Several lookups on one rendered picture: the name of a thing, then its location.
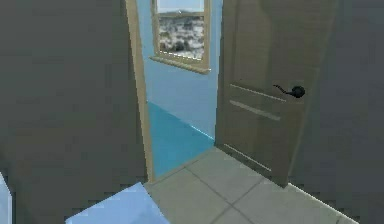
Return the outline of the beige panelled room door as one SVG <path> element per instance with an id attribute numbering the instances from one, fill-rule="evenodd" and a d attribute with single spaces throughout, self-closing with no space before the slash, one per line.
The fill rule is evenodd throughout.
<path id="1" fill-rule="evenodd" d="M 284 187 L 338 0 L 223 0 L 217 148 Z M 302 86 L 306 94 L 290 91 Z"/>

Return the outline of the beige framed window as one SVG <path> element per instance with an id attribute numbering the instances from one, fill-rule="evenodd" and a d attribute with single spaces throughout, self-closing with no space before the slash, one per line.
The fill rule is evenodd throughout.
<path id="1" fill-rule="evenodd" d="M 151 60 L 210 72 L 211 0 L 151 0 Z"/>

